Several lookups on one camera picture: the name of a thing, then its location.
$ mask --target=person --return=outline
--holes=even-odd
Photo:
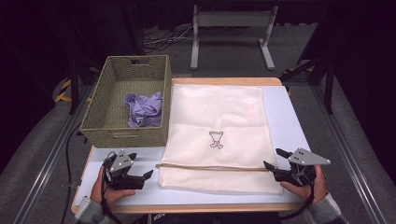
[[[314,194],[315,198],[299,217],[305,223],[328,223],[339,224],[348,223],[342,215],[332,195],[327,191],[326,182],[322,169],[319,165],[315,166],[317,177],[315,178]],[[92,187],[91,197],[84,197],[78,211],[75,214],[76,224],[80,223],[112,223],[108,216],[105,216],[101,206],[102,194],[101,184],[104,168],[99,170],[98,178]],[[306,202],[311,194],[309,186],[297,187],[288,182],[280,182],[280,186],[287,189],[291,193],[297,195],[302,202]],[[114,190],[107,188],[105,199],[109,207],[125,197],[135,195],[133,189]]]

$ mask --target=folded white fabric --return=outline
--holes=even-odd
[[[174,85],[160,186],[281,193],[263,161],[276,164],[261,88]]]

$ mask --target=table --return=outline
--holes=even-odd
[[[295,115],[290,98],[279,79],[274,77],[237,78],[174,78],[178,84],[216,84],[260,86],[265,95],[264,105],[270,126],[271,139],[275,148],[294,151],[298,147],[309,150],[303,130]],[[76,213],[80,200],[90,195],[97,171],[106,155],[119,148],[92,147],[83,178],[72,204]],[[284,190],[282,194],[213,194],[186,190],[161,189],[158,185],[158,171],[154,166],[162,157],[164,147],[125,148],[127,153],[136,152],[143,158],[133,166],[134,172],[145,173],[154,169],[151,179],[134,197],[122,199],[114,206],[115,213],[197,213],[197,212],[246,212],[246,211],[285,211],[301,206],[299,199]],[[280,169],[290,168],[289,162],[276,157]]]

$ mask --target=person's left hand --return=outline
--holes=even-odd
[[[98,178],[96,179],[95,183],[92,187],[91,192],[91,200],[101,203],[102,195],[101,195],[101,184],[102,184],[102,176],[103,176],[104,167],[102,166],[99,170]],[[118,189],[114,190],[112,188],[107,188],[105,192],[105,199],[108,206],[112,206],[117,200],[121,198],[125,198],[128,196],[134,195],[134,189]]]

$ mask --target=green woven basket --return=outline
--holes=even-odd
[[[169,127],[172,71],[168,56],[110,56],[106,59],[81,132],[95,147],[162,147]],[[160,127],[131,128],[128,92],[150,96],[163,93]]]

